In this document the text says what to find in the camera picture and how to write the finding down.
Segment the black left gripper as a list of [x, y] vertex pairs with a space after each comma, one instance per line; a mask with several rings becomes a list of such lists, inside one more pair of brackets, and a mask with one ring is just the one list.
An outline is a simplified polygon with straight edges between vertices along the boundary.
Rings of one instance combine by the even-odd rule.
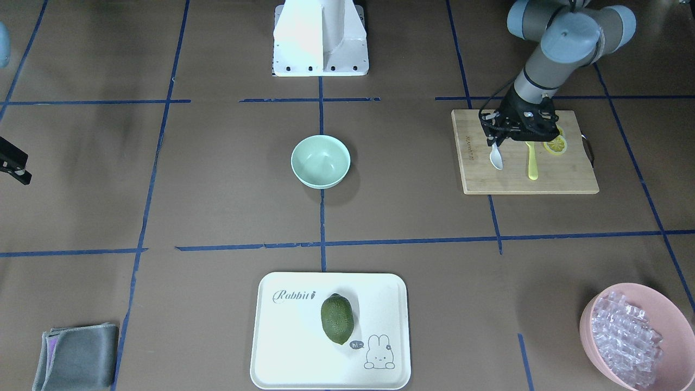
[[559, 136], [559, 117], [550, 97], [543, 96], [539, 103], [522, 99], [513, 87], [507, 91], [499, 108], [484, 113], [491, 97], [478, 111], [478, 118], [486, 136], [487, 146], [501, 146], [504, 140], [549, 142]]

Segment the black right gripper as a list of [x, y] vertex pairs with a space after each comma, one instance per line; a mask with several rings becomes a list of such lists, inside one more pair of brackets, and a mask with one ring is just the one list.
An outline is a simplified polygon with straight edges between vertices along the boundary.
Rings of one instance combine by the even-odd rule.
[[0, 141], [1, 171], [8, 173], [23, 185], [29, 185], [32, 174], [27, 171], [28, 154], [3, 137], [0, 138]]

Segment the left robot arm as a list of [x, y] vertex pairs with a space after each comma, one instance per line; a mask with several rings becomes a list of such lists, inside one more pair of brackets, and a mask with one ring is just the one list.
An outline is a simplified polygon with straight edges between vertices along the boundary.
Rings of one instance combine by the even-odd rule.
[[630, 8], [591, 9], [587, 1], [516, 1], [507, 15], [512, 35], [537, 42], [498, 109], [479, 112], [488, 146], [504, 140], [549, 142], [559, 136], [553, 96], [581, 67], [627, 44], [636, 32]]

